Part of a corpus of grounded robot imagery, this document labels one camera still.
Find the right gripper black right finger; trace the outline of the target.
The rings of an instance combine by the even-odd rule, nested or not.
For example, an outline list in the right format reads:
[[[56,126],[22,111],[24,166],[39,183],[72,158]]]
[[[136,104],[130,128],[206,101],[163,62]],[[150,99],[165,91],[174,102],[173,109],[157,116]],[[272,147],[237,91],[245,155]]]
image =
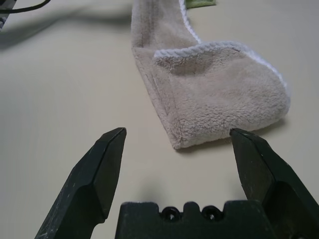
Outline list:
[[[294,172],[263,138],[230,131],[238,174],[249,200],[262,204],[279,239],[317,239],[319,206]]]

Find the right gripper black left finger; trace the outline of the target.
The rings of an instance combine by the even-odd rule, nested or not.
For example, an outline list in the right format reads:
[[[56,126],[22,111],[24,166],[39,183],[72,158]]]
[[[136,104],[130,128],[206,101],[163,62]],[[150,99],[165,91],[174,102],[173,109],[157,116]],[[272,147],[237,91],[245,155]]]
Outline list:
[[[108,218],[119,180],[127,130],[103,134],[71,170],[37,239],[89,239]]]

